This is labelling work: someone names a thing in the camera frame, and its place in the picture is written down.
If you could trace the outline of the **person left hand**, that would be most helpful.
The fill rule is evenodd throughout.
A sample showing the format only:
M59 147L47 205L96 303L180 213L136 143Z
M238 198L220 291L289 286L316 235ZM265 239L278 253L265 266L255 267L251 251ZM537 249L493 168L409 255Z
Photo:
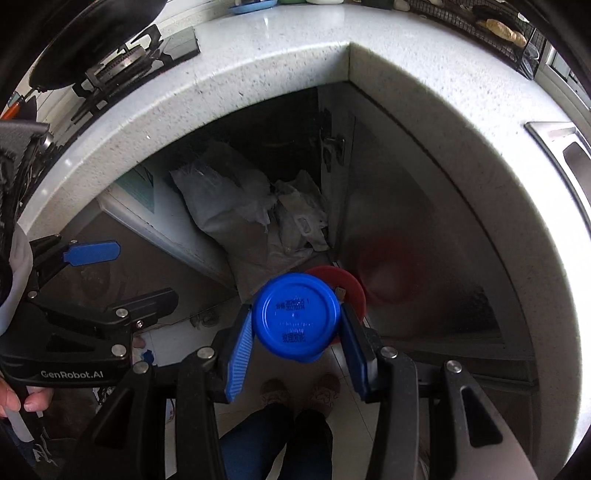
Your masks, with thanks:
M21 401L12 387L0 379L0 416L7 417L7 411L18 412L24 409L29 413L46 411L52 401L54 390L51 388L29 387L29 394Z

